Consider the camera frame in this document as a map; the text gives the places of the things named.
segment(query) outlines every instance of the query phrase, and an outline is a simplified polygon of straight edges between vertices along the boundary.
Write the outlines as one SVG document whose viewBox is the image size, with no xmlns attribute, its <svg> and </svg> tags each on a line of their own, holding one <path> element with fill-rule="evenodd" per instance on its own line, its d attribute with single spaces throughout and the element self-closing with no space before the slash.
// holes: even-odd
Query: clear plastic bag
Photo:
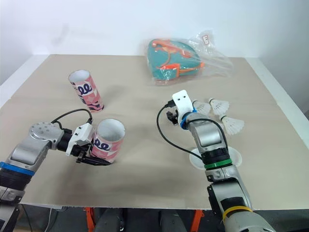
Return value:
<svg viewBox="0 0 309 232">
<path fill-rule="evenodd" d="M 170 85 L 207 76 L 231 76 L 233 64 L 215 49 L 211 31 L 189 40 L 154 39 L 147 64 L 156 85 Z"/>
</svg>

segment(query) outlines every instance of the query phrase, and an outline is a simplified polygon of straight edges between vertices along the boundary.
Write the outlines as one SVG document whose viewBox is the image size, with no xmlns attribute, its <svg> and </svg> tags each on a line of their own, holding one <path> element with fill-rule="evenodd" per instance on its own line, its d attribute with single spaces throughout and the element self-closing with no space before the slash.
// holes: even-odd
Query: white plastic bracket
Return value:
<svg viewBox="0 0 309 232">
<path fill-rule="evenodd" d="M 78 128 L 76 128 L 69 141 L 68 148 L 66 150 L 66 155 L 69 156 L 71 154 L 74 145 L 83 146 L 91 143 L 93 135 L 94 135 L 94 129 L 92 125 L 89 123 L 83 124 Z"/>
<path fill-rule="evenodd" d="M 178 125 L 180 125 L 183 115 L 192 112 L 193 111 L 193 106 L 192 102 L 187 94 L 186 90 L 181 90 L 177 93 L 174 93 L 172 95 L 172 98 L 176 104 L 176 108 L 178 111 Z"/>
</svg>

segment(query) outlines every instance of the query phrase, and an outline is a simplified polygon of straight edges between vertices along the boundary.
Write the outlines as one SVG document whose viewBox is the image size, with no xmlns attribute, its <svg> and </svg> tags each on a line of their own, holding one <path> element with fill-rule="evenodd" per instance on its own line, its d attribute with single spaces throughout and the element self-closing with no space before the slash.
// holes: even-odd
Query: orange metal frame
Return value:
<svg viewBox="0 0 309 232">
<path fill-rule="evenodd" d="M 199 223 L 202 217 L 204 217 L 203 210 L 197 209 L 194 214 L 190 232 L 198 231 Z"/>
<path fill-rule="evenodd" d="M 94 222 L 94 209 L 91 207 L 85 207 L 84 210 L 86 211 L 86 218 L 87 218 L 87 227 L 88 232 L 93 232 L 96 224 Z"/>
</svg>

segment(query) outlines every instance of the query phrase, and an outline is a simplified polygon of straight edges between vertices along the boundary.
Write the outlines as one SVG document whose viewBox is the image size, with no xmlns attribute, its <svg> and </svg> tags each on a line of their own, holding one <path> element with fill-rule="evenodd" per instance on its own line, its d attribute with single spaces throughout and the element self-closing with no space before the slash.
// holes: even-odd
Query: pink paper tube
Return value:
<svg viewBox="0 0 309 232">
<path fill-rule="evenodd" d="M 104 105 L 97 87 L 87 70 L 77 70 L 69 75 L 69 81 L 73 85 L 77 95 L 86 104 L 91 112 L 103 110 Z"/>
<path fill-rule="evenodd" d="M 102 120 L 93 138 L 91 155 L 113 163 L 124 140 L 124 125 L 112 118 Z"/>
</svg>

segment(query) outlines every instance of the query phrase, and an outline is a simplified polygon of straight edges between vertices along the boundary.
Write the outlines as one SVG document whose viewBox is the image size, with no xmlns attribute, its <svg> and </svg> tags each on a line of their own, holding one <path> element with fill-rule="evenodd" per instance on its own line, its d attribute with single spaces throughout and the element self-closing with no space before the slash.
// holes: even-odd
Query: table edge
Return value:
<svg viewBox="0 0 309 232">
<path fill-rule="evenodd" d="M 245 58 L 309 149 L 309 120 L 259 58 Z"/>
<path fill-rule="evenodd" d="M 0 86 L 0 108 L 13 96 L 33 72 L 49 57 L 33 55 Z"/>
</svg>

